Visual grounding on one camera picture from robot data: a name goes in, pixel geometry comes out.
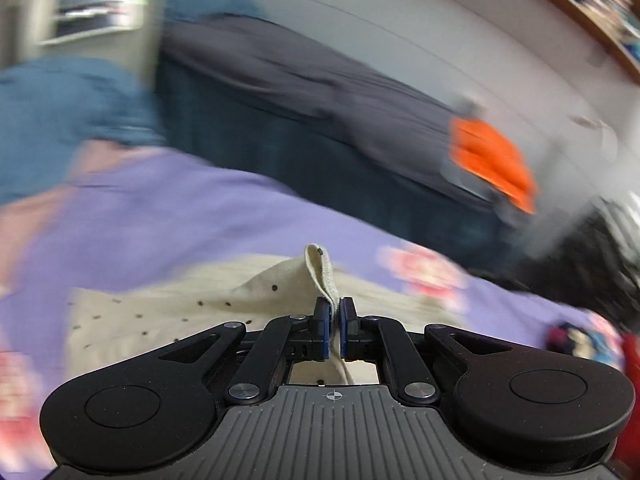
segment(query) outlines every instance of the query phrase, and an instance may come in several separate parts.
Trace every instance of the metal pivot screw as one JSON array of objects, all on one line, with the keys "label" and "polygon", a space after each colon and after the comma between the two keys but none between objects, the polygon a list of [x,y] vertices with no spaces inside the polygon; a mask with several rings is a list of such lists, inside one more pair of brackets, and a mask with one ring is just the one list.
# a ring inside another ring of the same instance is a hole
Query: metal pivot screw
[{"label": "metal pivot screw", "polygon": [[436,393],[436,388],[429,383],[411,383],[404,387],[404,392],[414,399],[428,399]]},{"label": "metal pivot screw", "polygon": [[251,383],[238,383],[229,388],[229,395],[234,399],[253,399],[260,393],[260,388]]}]

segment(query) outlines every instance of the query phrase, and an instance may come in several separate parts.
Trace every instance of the clothing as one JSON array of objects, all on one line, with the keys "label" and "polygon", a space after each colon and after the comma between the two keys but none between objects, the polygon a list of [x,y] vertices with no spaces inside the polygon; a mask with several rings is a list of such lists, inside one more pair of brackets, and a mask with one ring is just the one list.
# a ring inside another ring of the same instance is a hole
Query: clothing
[{"label": "clothing", "polygon": [[478,119],[454,119],[451,132],[455,163],[490,182],[524,212],[535,213],[538,188],[515,144]]},{"label": "clothing", "polygon": [[585,329],[571,323],[562,323],[549,331],[546,349],[598,361],[618,370],[622,370],[624,365],[618,334],[611,338],[598,330]]},{"label": "clothing", "polygon": [[[126,294],[78,290],[72,298],[66,340],[66,378],[88,373],[170,344],[227,321],[262,330],[276,317],[313,314],[316,298],[332,306],[338,338],[341,297],[354,299],[360,316],[391,316],[411,332],[424,325],[462,325],[462,318],[434,296],[400,294],[334,269],[325,248],[310,244],[303,256],[249,254],[219,264],[192,267],[174,280]],[[371,367],[330,362],[294,368],[291,382],[377,383]]]},{"label": "clothing", "polygon": [[[79,149],[68,177],[105,171],[126,160],[157,153],[157,148],[129,148],[110,140],[87,140]],[[0,298],[11,291],[24,251],[64,207],[71,186],[56,186],[37,195],[0,206]]]},{"label": "clothing", "polygon": [[44,57],[0,72],[0,206],[49,190],[84,140],[163,143],[152,95],[110,62]]},{"label": "clothing", "polygon": [[440,174],[453,111],[288,28],[247,16],[166,27],[162,51],[236,91],[321,119],[378,164],[470,206],[481,198]]},{"label": "clothing", "polygon": [[[306,200],[431,248],[463,267],[497,270],[508,264],[512,224],[490,202],[469,207],[385,170],[336,138],[341,132],[331,118],[278,107],[165,55],[156,92],[172,148],[220,168],[274,178]],[[502,202],[519,211],[506,198]]]},{"label": "clothing", "polygon": [[39,376],[28,356],[0,345],[0,472],[44,471],[55,462],[38,424]]}]

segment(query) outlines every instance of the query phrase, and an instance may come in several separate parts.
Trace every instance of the purple fabric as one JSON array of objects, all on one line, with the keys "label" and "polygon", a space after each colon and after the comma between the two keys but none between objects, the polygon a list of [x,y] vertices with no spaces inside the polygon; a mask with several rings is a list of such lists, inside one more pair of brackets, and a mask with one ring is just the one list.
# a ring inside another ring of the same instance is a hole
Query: purple fabric
[{"label": "purple fabric", "polygon": [[[14,351],[32,357],[44,396],[62,381],[73,287],[121,292],[164,280],[180,266],[244,253],[299,256],[315,242],[347,272],[403,288],[377,263],[380,248],[399,248],[402,240],[262,176],[166,150],[75,184],[65,209],[30,247],[17,291],[0,301],[0,327]],[[471,279],[465,293],[471,330],[515,342],[540,346],[550,324],[588,322],[575,309],[483,280]]]}]

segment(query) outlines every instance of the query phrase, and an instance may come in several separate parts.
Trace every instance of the bed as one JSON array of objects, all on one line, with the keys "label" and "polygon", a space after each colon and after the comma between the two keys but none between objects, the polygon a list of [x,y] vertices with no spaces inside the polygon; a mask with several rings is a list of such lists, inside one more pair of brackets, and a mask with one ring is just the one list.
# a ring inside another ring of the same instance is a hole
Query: bed
[{"label": "bed", "polygon": [[[66,376],[78,288],[121,294],[197,264],[244,254],[293,258],[313,243],[344,273],[395,294],[438,300],[445,314],[474,332],[543,347],[556,325],[607,326],[592,313],[470,276],[433,251],[309,202],[268,176],[158,146],[162,126],[154,104],[113,67],[62,59],[13,70],[3,75],[13,85],[0,87],[6,116],[16,88],[23,106],[0,128],[2,148],[17,162],[0,166],[0,182],[13,192],[0,204],[0,246],[14,251],[0,297],[0,473],[8,480],[39,479],[50,466],[37,415]],[[70,73],[75,82],[67,80]],[[40,99],[35,89],[47,94],[60,78],[97,108],[88,113],[73,92]],[[47,131],[46,142],[31,142],[52,110],[56,129]],[[47,158],[50,141],[59,149],[56,161]],[[389,254],[408,264],[393,264]],[[455,275],[444,284],[433,271],[442,266]],[[393,305],[382,308],[394,313]],[[98,334],[99,324],[93,330]]]},{"label": "bed", "polygon": [[[270,176],[307,200],[433,248],[467,269],[497,271],[517,259],[513,239],[530,215],[507,211],[493,190],[468,192],[451,185],[441,176],[436,154],[401,135],[414,123],[420,123],[422,139],[432,130],[439,133],[449,127],[453,110],[287,29],[256,30],[256,25],[272,24],[251,0],[167,0],[165,16],[155,91],[170,146],[216,166]],[[202,25],[210,16],[235,22],[207,31]],[[253,43],[254,51],[243,42],[246,37],[234,36],[241,27],[252,40],[262,40]],[[198,33],[199,44],[184,41]],[[238,54],[241,45],[245,57]],[[261,65],[267,52],[276,57]],[[292,58],[296,64],[272,70]],[[217,65],[213,70],[211,59]],[[253,73],[243,73],[244,65]],[[265,80],[257,70],[268,74]],[[322,75],[327,72],[334,76]],[[279,86],[271,87],[272,77],[281,80]],[[369,84],[360,85],[362,80]],[[393,92],[378,99],[375,88],[393,85]],[[404,99],[408,92],[415,93],[413,103]],[[344,112],[357,108],[354,96],[360,94],[366,113],[353,117]],[[313,100],[300,97],[308,95]],[[365,139],[362,132],[380,123],[396,138],[373,134],[374,140]],[[428,138],[432,146],[441,142],[438,135]],[[405,153],[394,160],[385,157],[402,145],[408,146]],[[434,162],[427,164],[432,173],[427,178],[420,171],[405,171],[430,158]]]}]

